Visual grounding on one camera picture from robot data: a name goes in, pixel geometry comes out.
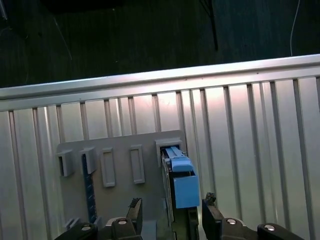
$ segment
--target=dark green surface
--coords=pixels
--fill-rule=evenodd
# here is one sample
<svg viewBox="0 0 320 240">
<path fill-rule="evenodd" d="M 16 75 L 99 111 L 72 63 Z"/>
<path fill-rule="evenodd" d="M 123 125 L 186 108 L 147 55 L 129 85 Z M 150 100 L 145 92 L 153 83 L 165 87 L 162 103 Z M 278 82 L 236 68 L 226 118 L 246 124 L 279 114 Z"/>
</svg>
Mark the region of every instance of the dark green surface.
<svg viewBox="0 0 320 240">
<path fill-rule="evenodd" d="M 55 16 L 12 0 L 19 27 L 0 36 L 0 87 L 288 57 L 298 0 L 213 0 L 219 50 L 199 0 L 127 0 Z M 26 32 L 27 39 L 16 32 Z M 301 0 L 293 54 L 320 53 L 320 0 Z"/>
</svg>

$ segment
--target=cable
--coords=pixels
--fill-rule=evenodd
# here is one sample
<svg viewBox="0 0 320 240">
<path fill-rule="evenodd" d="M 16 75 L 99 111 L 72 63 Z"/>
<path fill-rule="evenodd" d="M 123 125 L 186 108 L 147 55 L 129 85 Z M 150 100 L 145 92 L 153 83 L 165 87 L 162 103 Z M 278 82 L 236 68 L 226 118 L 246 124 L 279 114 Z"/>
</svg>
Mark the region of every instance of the cable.
<svg viewBox="0 0 320 240">
<path fill-rule="evenodd" d="M 293 24 L 292 24 L 292 28 L 291 28 L 291 34 L 290 34 L 290 55 L 291 57 L 293 56 L 293 53 L 292 53 L 292 36 L 294 34 L 294 28 L 295 28 L 295 24 L 296 24 L 296 19 L 297 19 L 297 15 L 298 15 L 298 12 L 299 12 L 299 8 L 300 8 L 300 1 L 298 1 L 298 5 L 296 6 L 296 11 L 295 11 L 295 16 L 294 16 L 294 20 L 293 20 Z"/>
</svg>

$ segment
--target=blue plastic part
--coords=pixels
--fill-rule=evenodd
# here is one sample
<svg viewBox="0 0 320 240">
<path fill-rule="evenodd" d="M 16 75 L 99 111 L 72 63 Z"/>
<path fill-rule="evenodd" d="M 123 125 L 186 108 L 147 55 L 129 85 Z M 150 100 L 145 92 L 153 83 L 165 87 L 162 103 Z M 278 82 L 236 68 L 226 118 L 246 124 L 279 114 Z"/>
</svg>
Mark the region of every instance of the blue plastic part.
<svg viewBox="0 0 320 240">
<path fill-rule="evenodd" d="M 184 176 L 173 177 L 175 207 L 184 209 L 199 206 L 199 181 L 191 160 L 176 146 L 166 147 L 165 151 L 171 161 L 172 172 L 186 173 Z"/>
<path fill-rule="evenodd" d="M 86 207 L 88 212 L 89 222 L 93 224 L 97 219 L 96 198 L 94 190 L 94 182 L 91 174 L 88 174 L 87 158 L 86 155 L 82 155 L 82 170 L 83 180 L 85 187 Z"/>
<path fill-rule="evenodd" d="M 176 177 L 173 179 L 175 207 L 185 209 L 200 205 L 197 176 Z"/>
<path fill-rule="evenodd" d="M 191 160 L 186 157 L 176 146 L 167 147 L 166 153 L 171 161 L 172 172 L 194 172 Z"/>
</svg>

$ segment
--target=corrugated metal wall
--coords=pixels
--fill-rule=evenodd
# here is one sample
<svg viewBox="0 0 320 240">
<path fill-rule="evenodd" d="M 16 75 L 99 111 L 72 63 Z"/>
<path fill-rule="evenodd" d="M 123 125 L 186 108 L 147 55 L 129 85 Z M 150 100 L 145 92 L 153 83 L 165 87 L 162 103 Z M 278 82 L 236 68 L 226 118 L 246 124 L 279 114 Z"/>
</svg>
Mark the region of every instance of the corrugated metal wall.
<svg viewBox="0 0 320 240">
<path fill-rule="evenodd" d="M 0 112 L 3 240 L 61 232 L 58 143 L 179 129 L 201 195 L 216 192 L 225 217 L 320 239 L 319 79 L 277 80 L 279 72 L 265 82 L 211 87 L 212 79 L 201 88 Z"/>
</svg>

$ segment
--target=metal edge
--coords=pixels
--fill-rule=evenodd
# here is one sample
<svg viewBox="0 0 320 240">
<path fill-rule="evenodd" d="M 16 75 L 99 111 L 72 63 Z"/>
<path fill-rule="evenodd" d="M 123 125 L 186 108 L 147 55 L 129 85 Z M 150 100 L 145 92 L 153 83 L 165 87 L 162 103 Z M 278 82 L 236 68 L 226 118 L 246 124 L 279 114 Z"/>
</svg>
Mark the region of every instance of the metal edge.
<svg viewBox="0 0 320 240">
<path fill-rule="evenodd" d="M 0 99 L 19 98 L 34 95 L 62 94 L 81 90 L 97 89 L 97 87 L 115 87 L 132 83 L 150 83 L 173 78 L 188 78 L 199 75 L 245 72 L 259 69 L 283 68 L 301 65 L 320 64 L 320 54 L 284 57 L 266 60 L 245 61 L 227 64 L 196 66 L 169 70 L 149 71 L 132 74 L 104 76 L 62 82 L 44 83 L 18 87 L 0 88 Z"/>
</svg>

